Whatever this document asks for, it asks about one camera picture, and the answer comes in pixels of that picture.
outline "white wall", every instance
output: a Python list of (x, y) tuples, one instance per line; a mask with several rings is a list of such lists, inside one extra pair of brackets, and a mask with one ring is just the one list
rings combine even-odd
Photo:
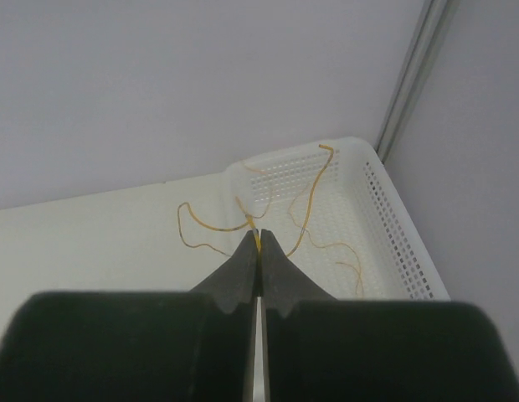
[(519, 1), (460, 2), (387, 169), (450, 295), (491, 316), (519, 371)]
[(374, 143), (421, 5), (0, 0), (0, 208)]

